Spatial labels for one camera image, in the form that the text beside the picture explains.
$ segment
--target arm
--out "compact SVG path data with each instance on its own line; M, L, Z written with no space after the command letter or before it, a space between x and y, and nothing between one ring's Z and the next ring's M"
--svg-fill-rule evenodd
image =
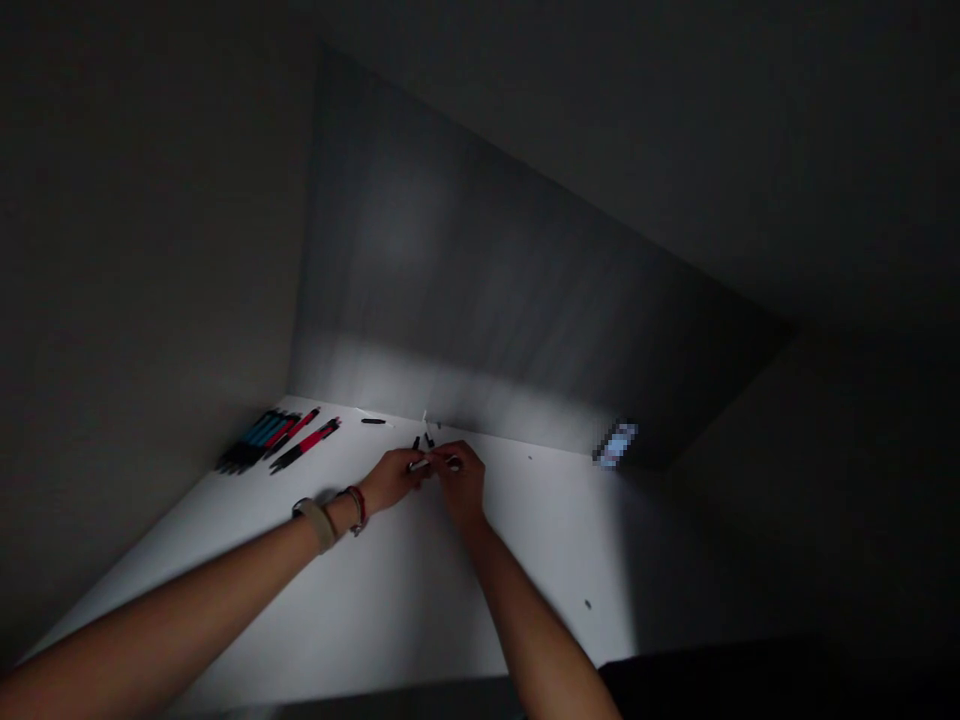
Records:
M368 515L423 479L412 450L386 453L360 483ZM349 496L324 508L337 537L357 522ZM304 517L132 600L18 667L0 684L0 717L127 718L183 692L320 550Z
M460 460L459 472L446 458ZM483 513L485 468L464 442L429 456L490 607L510 677L532 720L619 718L590 658L527 577Z

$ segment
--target forearm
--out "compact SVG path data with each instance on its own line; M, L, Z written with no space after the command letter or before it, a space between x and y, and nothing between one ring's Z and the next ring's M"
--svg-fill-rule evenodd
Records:
M619 718L593 663L489 523L461 532L528 716Z
M349 497L327 506L337 536ZM303 517L143 595L19 667L0 684L0 717L132 717L182 692L319 551Z

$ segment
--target wrist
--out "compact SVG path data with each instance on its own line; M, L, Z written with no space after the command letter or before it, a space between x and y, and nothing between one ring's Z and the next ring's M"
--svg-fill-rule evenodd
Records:
M347 531L358 522L357 504L349 495L339 495L326 505L323 509L330 518L333 530L336 536L342 537Z
M377 492L376 486L373 486L368 480L362 480L357 489L363 495L364 506L367 511L367 517L372 517L384 509L383 498Z
M463 537L470 535L475 535L478 532L482 532L485 528L490 526L490 523L487 522L487 516L484 514L483 509L477 510L475 512L466 513L454 520L454 524L457 526L457 530Z

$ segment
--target finger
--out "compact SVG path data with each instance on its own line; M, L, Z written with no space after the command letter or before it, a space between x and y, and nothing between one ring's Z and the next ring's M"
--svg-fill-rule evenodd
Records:
M427 460L430 461L430 468L439 475L443 480L449 480L454 476L453 470L447 465L446 458L431 452L427 455Z
M423 458L420 450L411 450L410 448L398 448L390 451L390 461L397 465L409 465Z
M480 461L480 457L465 440L455 440L453 442L444 443L443 445L438 445L430 452L443 455L444 457L456 455L464 462Z
M420 483L422 483L424 480L429 478L430 475L432 474L433 474L433 468L427 465L427 467L425 468L420 468L419 470L412 472L410 474L410 480L411 482L415 483L417 485L417 488L419 489Z

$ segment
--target bracelet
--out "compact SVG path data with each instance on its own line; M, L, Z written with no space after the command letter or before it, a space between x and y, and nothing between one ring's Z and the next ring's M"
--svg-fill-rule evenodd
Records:
M320 552L323 555L332 548L337 542L337 534L333 530L333 523L327 516L327 511L319 507L310 498L298 500L293 506L293 516L303 515L313 526L313 531L317 533L317 539L320 541Z
M367 526L367 505L363 499L363 493L360 492L360 488L355 485L348 485L346 490L341 490L337 493L337 497L341 495L349 495L353 498L353 502L357 505L357 517L360 518L360 521L352 526L350 530L353 532L353 536L357 537L363 529Z

